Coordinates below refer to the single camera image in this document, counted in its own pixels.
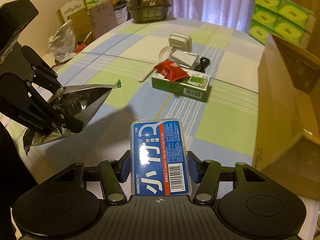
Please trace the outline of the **blue dental floss box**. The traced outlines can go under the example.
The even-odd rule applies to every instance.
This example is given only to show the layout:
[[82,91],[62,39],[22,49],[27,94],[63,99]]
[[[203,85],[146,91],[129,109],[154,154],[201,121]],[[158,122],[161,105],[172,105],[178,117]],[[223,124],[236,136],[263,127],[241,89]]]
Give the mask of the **blue dental floss box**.
[[135,121],[130,135],[132,194],[191,193],[188,155],[178,119]]

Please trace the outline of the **silver foil bag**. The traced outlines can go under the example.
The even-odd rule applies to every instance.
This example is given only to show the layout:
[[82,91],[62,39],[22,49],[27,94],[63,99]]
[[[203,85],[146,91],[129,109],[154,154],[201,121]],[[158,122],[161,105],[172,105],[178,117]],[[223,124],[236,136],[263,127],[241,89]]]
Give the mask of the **silver foil bag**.
[[25,153],[32,146],[65,139],[80,133],[95,116],[112,90],[120,88],[121,81],[114,84],[91,84],[61,87],[48,100],[50,106],[59,113],[62,121],[56,124],[49,135],[27,129],[23,136]]

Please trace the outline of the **green white carton box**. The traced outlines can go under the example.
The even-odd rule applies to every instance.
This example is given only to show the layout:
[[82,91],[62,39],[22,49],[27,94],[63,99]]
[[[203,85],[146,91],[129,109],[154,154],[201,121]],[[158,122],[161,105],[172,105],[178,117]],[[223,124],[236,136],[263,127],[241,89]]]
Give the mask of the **green white carton box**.
[[188,69],[185,71],[189,76],[174,82],[155,72],[151,77],[152,87],[204,102],[211,76]]

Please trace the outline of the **red snack packet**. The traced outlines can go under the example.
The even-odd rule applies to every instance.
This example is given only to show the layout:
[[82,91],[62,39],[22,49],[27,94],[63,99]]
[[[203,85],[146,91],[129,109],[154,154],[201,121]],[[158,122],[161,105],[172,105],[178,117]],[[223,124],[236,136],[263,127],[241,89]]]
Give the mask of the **red snack packet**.
[[167,60],[161,62],[155,65],[154,68],[170,82],[175,82],[189,77],[188,73],[174,61]]

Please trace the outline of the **white device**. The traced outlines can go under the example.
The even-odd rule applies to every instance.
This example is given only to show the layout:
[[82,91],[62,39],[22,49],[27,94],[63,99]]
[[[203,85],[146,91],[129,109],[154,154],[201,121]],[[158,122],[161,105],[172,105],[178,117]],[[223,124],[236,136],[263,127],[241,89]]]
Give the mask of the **white device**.
[[188,51],[176,49],[170,53],[169,59],[183,68],[193,70],[197,65],[199,55]]

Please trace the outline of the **white night light plug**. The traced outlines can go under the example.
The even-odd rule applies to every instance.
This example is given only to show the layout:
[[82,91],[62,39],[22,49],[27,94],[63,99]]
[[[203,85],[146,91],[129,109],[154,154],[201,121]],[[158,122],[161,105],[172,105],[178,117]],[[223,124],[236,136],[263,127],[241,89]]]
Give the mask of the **white night light plug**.
[[180,48],[187,52],[192,52],[193,42],[190,36],[182,34],[182,33],[176,33],[173,32],[169,36],[169,45],[172,47]]

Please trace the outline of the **white plastic bag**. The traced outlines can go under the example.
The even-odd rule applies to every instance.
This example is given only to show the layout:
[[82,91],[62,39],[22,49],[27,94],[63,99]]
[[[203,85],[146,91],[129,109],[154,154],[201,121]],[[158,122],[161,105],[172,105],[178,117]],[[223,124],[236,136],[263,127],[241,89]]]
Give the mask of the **white plastic bag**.
[[54,35],[48,38],[48,49],[57,62],[65,62],[76,55],[76,38],[72,23],[72,20],[68,20]]

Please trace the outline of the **large cardboard box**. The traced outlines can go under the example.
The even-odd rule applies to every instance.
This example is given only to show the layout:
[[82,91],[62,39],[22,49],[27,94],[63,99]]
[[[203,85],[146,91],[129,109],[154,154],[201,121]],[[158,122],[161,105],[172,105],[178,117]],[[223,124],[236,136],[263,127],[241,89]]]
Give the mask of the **large cardboard box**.
[[293,193],[319,199],[319,58],[268,37],[258,67],[253,166]]

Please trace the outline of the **brown cardboard pieces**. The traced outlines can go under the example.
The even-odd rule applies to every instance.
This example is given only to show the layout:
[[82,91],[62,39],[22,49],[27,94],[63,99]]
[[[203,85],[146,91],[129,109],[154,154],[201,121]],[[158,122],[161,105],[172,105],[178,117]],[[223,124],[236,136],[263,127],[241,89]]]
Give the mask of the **brown cardboard pieces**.
[[72,30],[77,43],[84,42],[88,34],[93,41],[117,26],[116,15],[111,1],[87,8],[83,1],[74,0],[57,10],[61,24],[72,21]]

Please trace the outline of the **dark green food container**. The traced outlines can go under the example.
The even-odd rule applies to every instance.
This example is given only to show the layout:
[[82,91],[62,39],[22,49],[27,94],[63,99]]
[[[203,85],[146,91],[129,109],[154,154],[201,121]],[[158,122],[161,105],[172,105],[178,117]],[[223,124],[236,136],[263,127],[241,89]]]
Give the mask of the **dark green food container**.
[[169,0],[127,0],[127,10],[135,23],[166,20],[170,6]]

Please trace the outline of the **stack of green tissue packs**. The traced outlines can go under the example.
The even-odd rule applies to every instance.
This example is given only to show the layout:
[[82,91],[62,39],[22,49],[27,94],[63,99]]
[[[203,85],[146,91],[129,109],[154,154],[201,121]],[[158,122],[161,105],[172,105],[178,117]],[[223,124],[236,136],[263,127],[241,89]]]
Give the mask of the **stack of green tissue packs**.
[[291,0],[254,0],[248,34],[262,44],[275,34],[305,49],[315,22],[312,11]]

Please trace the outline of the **orange handled screwdriver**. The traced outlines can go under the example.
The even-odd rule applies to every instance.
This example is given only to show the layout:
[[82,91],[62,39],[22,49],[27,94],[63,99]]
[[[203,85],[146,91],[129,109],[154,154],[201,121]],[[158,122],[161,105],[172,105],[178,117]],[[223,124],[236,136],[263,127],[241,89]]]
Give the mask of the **orange handled screwdriver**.
[[88,46],[90,43],[94,41],[93,33],[90,31],[87,36],[85,37],[84,41],[81,43],[78,43],[78,46],[75,50],[75,52],[78,54],[80,53],[86,46]]

